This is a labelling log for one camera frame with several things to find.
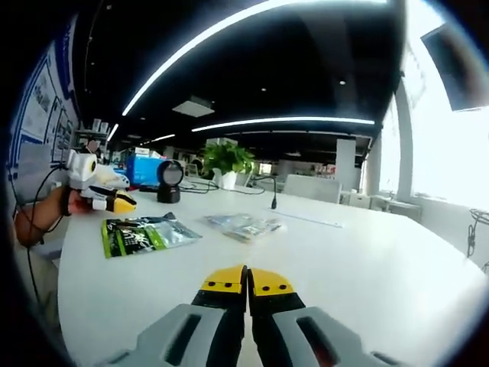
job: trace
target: green plant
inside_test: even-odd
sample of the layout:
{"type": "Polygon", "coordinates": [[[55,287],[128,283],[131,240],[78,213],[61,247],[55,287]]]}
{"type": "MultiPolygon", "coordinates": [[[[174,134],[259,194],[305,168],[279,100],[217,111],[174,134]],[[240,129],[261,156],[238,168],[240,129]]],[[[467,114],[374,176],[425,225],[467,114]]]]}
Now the green plant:
{"type": "Polygon", "coordinates": [[[205,172],[219,168],[222,174],[227,174],[230,171],[249,173],[253,169],[254,155],[229,141],[223,145],[207,145],[203,154],[205,172]]]}

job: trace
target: potted plant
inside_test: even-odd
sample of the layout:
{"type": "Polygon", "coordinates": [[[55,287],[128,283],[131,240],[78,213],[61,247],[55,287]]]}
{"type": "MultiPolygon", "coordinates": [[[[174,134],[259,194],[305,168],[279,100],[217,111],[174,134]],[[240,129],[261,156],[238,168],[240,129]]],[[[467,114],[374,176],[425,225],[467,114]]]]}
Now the potted plant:
{"type": "Polygon", "coordinates": [[[214,171],[215,183],[226,190],[233,190],[238,173],[250,173],[254,155],[227,141],[222,145],[211,144],[204,148],[204,170],[214,171]]]}

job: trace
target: round table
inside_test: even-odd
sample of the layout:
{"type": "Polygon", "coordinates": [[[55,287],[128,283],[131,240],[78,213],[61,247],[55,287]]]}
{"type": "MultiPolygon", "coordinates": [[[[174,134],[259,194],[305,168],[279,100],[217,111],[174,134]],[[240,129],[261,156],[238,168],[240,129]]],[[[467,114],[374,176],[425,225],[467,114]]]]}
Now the round table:
{"type": "MultiPolygon", "coordinates": [[[[321,307],[355,331],[365,352],[379,351],[413,365],[433,365],[464,335],[484,303],[487,278],[464,255],[403,216],[273,193],[182,193],[176,204],[155,193],[134,193],[138,207],[117,216],[73,216],[60,260],[59,310],[66,347],[79,365],[121,349],[181,303],[189,304],[219,268],[245,264],[275,271],[306,306],[321,307]],[[107,259],[106,218],[162,216],[202,235],[192,245],[107,259]],[[202,217],[250,213],[280,219],[285,230],[254,244],[209,228],[202,217]]],[[[261,365],[251,318],[238,365],[261,365]]]]}

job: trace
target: black ceiling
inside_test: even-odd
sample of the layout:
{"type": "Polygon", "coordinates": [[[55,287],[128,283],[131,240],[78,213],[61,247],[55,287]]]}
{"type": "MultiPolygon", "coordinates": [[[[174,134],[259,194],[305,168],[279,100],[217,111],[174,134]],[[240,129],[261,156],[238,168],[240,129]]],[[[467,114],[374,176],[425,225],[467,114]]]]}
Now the black ceiling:
{"type": "MultiPolygon", "coordinates": [[[[400,74],[402,1],[311,2],[254,15],[192,49],[122,116],[132,96],[175,51],[209,26],[258,2],[105,1],[93,23],[91,15],[81,16],[80,34],[88,40],[91,29],[88,45],[77,43],[79,54],[88,51],[86,59],[75,63],[76,72],[84,76],[78,78],[84,85],[79,93],[84,121],[118,123],[112,146],[176,134],[149,146],[197,149],[208,137],[279,130],[376,137],[400,74]],[[191,96],[214,101],[215,112],[195,118],[172,111],[191,96]],[[369,119],[375,125],[294,122],[190,132],[222,122],[301,115],[369,119]]],[[[328,161],[326,152],[335,150],[335,138],[325,136],[331,137],[289,132],[244,134],[237,140],[264,159],[285,158],[293,148],[304,157],[328,161]]],[[[367,146],[358,145],[360,154],[367,146]]]]}

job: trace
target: clear plastic package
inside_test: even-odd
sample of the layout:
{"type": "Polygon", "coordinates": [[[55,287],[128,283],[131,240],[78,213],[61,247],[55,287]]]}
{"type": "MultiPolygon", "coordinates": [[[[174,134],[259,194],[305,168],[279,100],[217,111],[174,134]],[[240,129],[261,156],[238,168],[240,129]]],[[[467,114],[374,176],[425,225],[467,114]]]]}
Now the clear plastic package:
{"type": "Polygon", "coordinates": [[[283,223],[278,219],[256,218],[245,213],[229,216],[205,216],[204,218],[218,231],[246,243],[283,228],[283,223]]]}

